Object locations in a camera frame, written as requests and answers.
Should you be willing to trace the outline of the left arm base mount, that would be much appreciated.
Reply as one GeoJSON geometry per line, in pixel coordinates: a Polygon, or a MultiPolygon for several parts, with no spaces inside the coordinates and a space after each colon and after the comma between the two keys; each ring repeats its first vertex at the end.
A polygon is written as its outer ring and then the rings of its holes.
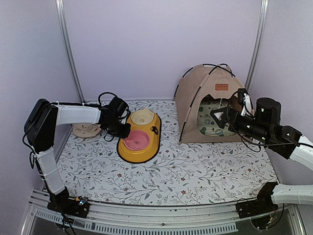
{"type": "Polygon", "coordinates": [[[83,197],[74,199],[67,195],[58,194],[50,197],[47,208],[51,211],[62,212],[65,215],[87,218],[90,204],[83,197]]]}

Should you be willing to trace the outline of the yellow double bowl holder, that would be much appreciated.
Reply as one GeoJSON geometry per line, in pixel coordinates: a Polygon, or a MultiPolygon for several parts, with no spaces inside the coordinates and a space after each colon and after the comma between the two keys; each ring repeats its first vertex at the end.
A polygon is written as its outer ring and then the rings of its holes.
{"type": "Polygon", "coordinates": [[[147,125],[136,125],[131,121],[131,116],[127,119],[131,125],[131,131],[141,130],[146,132],[150,137],[149,145],[140,151],[131,151],[126,148],[123,138],[118,140],[117,153],[121,159],[133,164],[145,163],[154,158],[160,147],[161,140],[161,118],[154,112],[154,119],[147,125]]]}

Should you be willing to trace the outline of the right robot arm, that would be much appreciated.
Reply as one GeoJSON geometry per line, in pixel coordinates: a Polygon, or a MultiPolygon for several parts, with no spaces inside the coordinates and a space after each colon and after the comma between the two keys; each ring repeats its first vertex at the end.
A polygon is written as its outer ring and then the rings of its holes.
{"type": "MultiPolygon", "coordinates": [[[[257,99],[255,114],[247,110],[246,96],[240,100],[241,111],[228,106],[215,109],[210,115],[220,128],[229,125],[229,131],[241,138],[259,141],[259,145],[272,150],[287,160],[293,160],[308,169],[313,168],[313,143],[300,131],[291,126],[280,125],[281,104],[271,98],[257,99]]],[[[311,185],[284,185],[277,182],[264,184],[253,202],[256,213],[264,213],[277,204],[311,205],[311,185]]]]}

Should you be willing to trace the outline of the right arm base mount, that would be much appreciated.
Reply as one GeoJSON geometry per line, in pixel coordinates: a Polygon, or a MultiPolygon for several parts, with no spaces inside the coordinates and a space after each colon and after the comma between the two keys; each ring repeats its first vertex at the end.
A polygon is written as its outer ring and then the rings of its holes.
{"type": "Polygon", "coordinates": [[[239,199],[235,205],[239,218],[247,218],[278,210],[278,205],[258,199],[239,199]]]}

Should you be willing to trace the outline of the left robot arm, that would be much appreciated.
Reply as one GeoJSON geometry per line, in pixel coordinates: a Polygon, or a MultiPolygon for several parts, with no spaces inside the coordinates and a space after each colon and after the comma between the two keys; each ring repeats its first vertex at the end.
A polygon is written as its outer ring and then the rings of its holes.
{"type": "Polygon", "coordinates": [[[113,137],[128,137],[131,125],[122,121],[130,116],[128,104],[114,97],[109,104],[49,102],[39,99],[25,125],[23,143],[31,149],[48,190],[55,194],[53,203],[61,212],[69,212],[72,200],[61,194],[66,187],[55,157],[56,130],[61,125],[96,124],[113,137]]]}

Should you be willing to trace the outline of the pink pet bowl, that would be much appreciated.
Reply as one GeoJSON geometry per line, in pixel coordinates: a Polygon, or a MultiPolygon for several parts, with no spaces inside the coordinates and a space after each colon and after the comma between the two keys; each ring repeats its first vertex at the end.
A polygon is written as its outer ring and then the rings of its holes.
{"type": "Polygon", "coordinates": [[[145,149],[150,143],[149,135],[141,130],[133,130],[129,136],[123,140],[124,145],[131,151],[140,151],[145,149]]]}

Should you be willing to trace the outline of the black tent pole two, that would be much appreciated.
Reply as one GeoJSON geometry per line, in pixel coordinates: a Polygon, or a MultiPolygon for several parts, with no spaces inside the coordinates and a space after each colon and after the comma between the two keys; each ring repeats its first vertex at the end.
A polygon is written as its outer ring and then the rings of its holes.
{"type": "Polygon", "coordinates": [[[196,66],[193,66],[190,68],[180,79],[180,81],[177,84],[173,100],[176,100],[178,89],[180,86],[184,84],[184,82],[195,82],[196,85],[200,85],[202,80],[206,78],[208,74],[213,72],[214,70],[221,70],[228,73],[232,78],[236,77],[235,74],[232,72],[230,66],[228,64],[222,63],[222,64],[199,64],[196,66]]]}

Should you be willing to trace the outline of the cream cat-ear bowl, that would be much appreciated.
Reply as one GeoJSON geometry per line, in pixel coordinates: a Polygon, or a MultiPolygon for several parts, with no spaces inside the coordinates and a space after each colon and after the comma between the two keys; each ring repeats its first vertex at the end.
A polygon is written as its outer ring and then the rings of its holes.
{"type": "Polygon", "coordinates": [[[145,107],[131,114],[131,121],[136,125],[147,125],[154,119],[154,112],[145,107]]]}

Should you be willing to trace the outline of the avocado print pet mat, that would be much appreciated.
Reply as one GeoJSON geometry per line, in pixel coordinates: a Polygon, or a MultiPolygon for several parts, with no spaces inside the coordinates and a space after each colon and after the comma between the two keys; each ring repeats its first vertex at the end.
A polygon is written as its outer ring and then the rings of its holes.
{"type": "MultiPolygon", "coordinates": [[[[229,137],[235,136],[236,133],[228,130],[228,124],[225,128],[220,128],[210,115],[210,111],[218,109],[220,99],[213,99],[208,96],[202,99],[197,116],[197,128],[205,136],[211,137],[229,137]]],[[[222,107],[226,107],[228,103],[227,99],[222,100],[222,107]]]]}

